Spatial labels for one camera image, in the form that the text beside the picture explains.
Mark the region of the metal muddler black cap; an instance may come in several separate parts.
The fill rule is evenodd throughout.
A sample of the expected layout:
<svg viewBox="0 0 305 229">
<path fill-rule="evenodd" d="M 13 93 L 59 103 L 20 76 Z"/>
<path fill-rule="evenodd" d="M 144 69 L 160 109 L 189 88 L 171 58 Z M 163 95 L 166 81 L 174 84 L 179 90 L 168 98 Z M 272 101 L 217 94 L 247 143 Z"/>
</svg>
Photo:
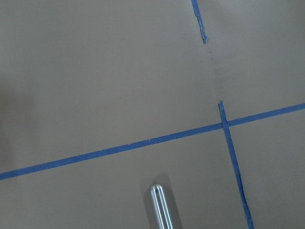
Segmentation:
<svg viewBox="0 0 305 229">
<path fill-rule="evenodd" d="M 168 207 L 164 188 L 155 183 L 150 187 L 150 197 L 159 229 L 174 229 L 172 216 Z"/>
</svg>

